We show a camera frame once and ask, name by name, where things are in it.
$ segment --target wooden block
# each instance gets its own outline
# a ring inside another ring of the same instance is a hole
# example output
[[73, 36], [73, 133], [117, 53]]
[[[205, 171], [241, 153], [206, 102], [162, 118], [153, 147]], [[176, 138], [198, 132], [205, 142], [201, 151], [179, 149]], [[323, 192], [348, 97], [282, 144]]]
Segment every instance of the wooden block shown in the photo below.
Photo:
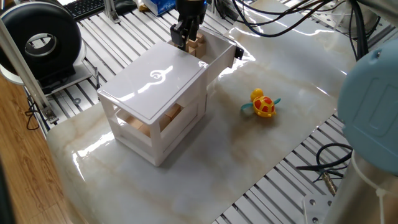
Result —
[[188, 40], [188, 44], [189, 47], [195, 49], [198, 47], [198, 43], [196, 41], [192, 41], [192, 40]]
[[197, 33], [197, 42], [204, 43], [205, 42], [205, 36], [203, 34]]
[[163, 117], [159, 121], [160, 131], [163, 131], [167, 127], [167, 125], [170, 124], [170, 122], [172, 122], [172, 119], [166, 115], [163, 115]]
[[133, 128], [139, 129], [143, 123], [141, 121], [139, 121], [137, 118], [130, 116], [128, 117], [125, 122], [127, 122], [127, 124], [130, 124]]
[[166, 116], [168, 116], [171, 120], [174, 120], [174, 118], [181, 112], [181, 106], [178, 104], [174, 104], [168, 112], [166, 112]]
[[190, 55], [195, 56], [195, 57], [197, 56], [197, 51], [194, 48], [192, 48], [192, 47], [188, 47], [188, 53]]
[[201, 44], [198, 43], [198, 47], [196, 48], [196, 57], [202, 58], [206, 54], [206, 43]]
[[150, 131], [149, 131], [149, 127], [146, 124], [143, 124], [138, 131], [142, 132], [143, 134], [145, 134], [146, 136], [150, 137]]
[[[167, 127], [167, 125], [170, 124], [171, 121], [172, 119], [170, 117], [163, 115], [163, 117], [159, 121], [160, 131], [163, 131]], [[138, 131], [150, 137], [150, 129], [149, 126], [147, 126], [146, 124], [142, 124]]]

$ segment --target metal pole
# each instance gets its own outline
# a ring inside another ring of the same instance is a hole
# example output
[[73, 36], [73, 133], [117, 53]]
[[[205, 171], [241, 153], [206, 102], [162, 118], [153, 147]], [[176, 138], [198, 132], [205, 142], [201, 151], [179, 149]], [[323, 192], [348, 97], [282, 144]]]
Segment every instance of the metal pole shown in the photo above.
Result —
[[10, 60], [12, 66], [15, 68], [17, 74], [20, 76], [24, 85], [29, 90], [30, 95], [36, 102], [40, 110], [47, 117], [50, 123], [56, 122], [58, 118], [53, 113], [50, 103], [45, 97], [41, 87], [36, 82], [32, 71], [26, 64], [22, 54], [19, 52], [17, 45], [12, 39], [7, 27], [4, 25], [3, 21], [0, 19], [0, 47], [3, 49], [7, 58]]
[[104, 10], [105, 15], [115, 24], [119, 23], [120, 19], [118, 14], [116, 13], [113, 0], [104, 0], [104, 5], [105, 5], [105, 10]]

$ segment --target metal slotted table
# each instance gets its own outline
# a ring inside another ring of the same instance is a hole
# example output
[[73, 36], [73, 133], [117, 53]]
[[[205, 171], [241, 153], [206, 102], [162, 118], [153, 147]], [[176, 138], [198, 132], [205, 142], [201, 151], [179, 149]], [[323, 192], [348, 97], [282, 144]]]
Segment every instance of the metal slotted table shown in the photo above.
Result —
[[[297, 2], [299, 0], [282, 1], [289, 7]], [[156, 17], [152, 13], [135, 10], [119, 18], [121, 23], [115, 25], [102, 12], [78, 23], [87, 51], [83, 63], [92, 76], [48, 97], [54, 113], [59, 118], [58, 123], [98, 103], [95, 68], [98, 68], [99, 84], [104, 85], [156, 42], [169, 41], [169, 29], [176, 23], [178, 12], [172, 10]], [[330, 27], [319, 19], [312, 19]], [[203, 25], [211, 30], [225, 33], [232, 28], [233, 22], [222, 20], [209, 11]], [[384, 21], [382, 26], [370, 40], [375, 43], [374, 47], [398, 35], [398, 30]], [[49, 128], [54, 125], [39, 119], [39, 116], [36, 117], [46, 135], [48, 132], [46, 125]], [[318, 177], [317, 173], [299, 171], [295, 167], [316, 164], [315, 155], [325, 144], [332, 142], [348, 144], [343, 136], [342, 127], [343, 123], [338, 119], [337, 113], [334, 114], [233, 203], [213, 224], [303, 223], [304, 196], [330, 195], [330, 193], [322, 181], [313, 183]], [[332, 162], [347, 153], [348, 150], [339, 147], [334, 147], [333, 150], [327, 149], [322, 154], [321, 161]]]

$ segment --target white lid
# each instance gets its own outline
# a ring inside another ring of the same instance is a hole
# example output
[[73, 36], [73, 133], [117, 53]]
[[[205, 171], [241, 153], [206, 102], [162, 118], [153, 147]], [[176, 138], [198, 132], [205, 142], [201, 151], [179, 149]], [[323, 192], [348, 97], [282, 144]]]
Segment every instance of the white lid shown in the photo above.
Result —
[[98, 93], [142, 122], [152, 124], [174, 105], [206, 66], [196, 57], [159, 42]]

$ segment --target white plastic frame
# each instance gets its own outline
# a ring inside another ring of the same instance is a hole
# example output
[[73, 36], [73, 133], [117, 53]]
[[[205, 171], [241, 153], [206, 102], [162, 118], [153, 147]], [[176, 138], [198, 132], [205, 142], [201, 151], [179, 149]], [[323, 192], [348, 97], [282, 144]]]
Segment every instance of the white plastic frame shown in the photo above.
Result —
[[[199, 78], [172, 102], [172, 105], [177, 103], [182, 106], [182, 110], [163, 131], [160, 131], [159, 122], [164, 114], [153, 123], [146, 123], [128, 113], [129, 109], [123, 108], [123, 103], [115, 100], [106, 92], [101, 90], [98, 92], [115, 138], [155, 166], [161, 165], [205, 114], [207, 85], [225, 68], [233, 65], [236, 43], [205, 28], [201, 28], [200, 33], [205, 36], [206, 40], [206, 54], [201, 59], [208, 65], [200, 71]], [[150, 137], [127, 124], [124, 120], [128, 116], [133, 116], [147, 125], [150, 129]]]

